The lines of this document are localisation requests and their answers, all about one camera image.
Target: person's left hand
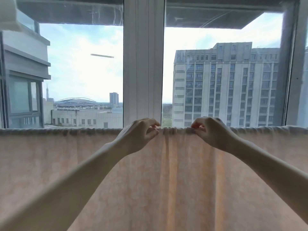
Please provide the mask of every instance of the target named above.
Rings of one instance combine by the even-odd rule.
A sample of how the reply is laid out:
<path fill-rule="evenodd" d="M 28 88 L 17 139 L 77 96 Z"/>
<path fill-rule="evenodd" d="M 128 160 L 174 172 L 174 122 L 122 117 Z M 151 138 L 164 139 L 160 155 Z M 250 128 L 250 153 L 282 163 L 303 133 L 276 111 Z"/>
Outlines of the person's left hand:
<path fill-rule="evenodd" d="M 121 147 L 127 154 L 141 150 L 147 143 L 159 134 L 156 127 L 160 123 L 154 118 L 143 118 L 136 120 L 125 127 L 112 144 Z"/>

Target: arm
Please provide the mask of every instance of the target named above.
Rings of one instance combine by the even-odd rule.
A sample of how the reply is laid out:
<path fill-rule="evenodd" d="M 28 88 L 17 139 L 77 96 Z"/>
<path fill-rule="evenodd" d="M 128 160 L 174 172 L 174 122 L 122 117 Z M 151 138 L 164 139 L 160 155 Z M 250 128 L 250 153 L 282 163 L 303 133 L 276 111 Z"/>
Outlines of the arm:
<path fill-rule="evenodd" d="M 159 133 L 155 129 L 159 125 L 147 118 L 124 128 L 113 142 L 105 144 L 6 219 L 0 224 L 0 231 L 67 230 L 116 163 L 141 150 Z"/>
<path fill-rule="evenodd" d="M 243 140 L 219 118 L 198 118 L 195 133 L 212 147 L 247 164 L 308 224 L 308 174 Z"/>

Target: forearm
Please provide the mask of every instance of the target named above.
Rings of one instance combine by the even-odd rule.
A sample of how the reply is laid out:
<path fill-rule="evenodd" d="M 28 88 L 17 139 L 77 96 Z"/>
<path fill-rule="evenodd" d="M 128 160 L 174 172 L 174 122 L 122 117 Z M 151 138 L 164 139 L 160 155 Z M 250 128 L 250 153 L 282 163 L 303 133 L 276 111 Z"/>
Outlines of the forearm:
<path fill-rule="evenodd" d="M 308 224 L 308 174 L 245 140 L 236 140 L 230 153 L 255 171 Z"/>
<path fill-rule="evenodd" d="M 109 171 L 125 155 L 104 146 L 0 225 L 0 231 L 67 230 Z"/>

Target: person's right arm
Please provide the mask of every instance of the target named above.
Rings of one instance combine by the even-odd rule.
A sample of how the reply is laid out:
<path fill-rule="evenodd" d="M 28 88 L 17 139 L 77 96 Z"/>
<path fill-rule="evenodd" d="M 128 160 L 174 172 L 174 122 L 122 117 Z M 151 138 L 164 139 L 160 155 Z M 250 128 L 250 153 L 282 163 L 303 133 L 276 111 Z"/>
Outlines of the person's right arm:
<path fill-rule="evenodd" d="M 307 173 L 238 137 L 219 118 L 197 118 L 191 127 L 212 147 L 247 164 L 308 224 Z"/>

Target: pink curtain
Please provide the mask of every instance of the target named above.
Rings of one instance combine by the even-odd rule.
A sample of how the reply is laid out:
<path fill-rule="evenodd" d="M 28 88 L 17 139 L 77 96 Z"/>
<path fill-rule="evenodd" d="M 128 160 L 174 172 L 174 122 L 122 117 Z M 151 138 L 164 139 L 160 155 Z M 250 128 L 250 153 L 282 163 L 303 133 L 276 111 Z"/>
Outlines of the pink curtain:
<path fill-rule="evenodd" d="M 308 172 L 308 131 L 238 128 L 239 136 Z M 0 218 L 112 141 L 119 130 L 0 130 Z M 190 129 L 164 128 L 122 159 L 69 230 L 307 230 L 240 160 Z"/>

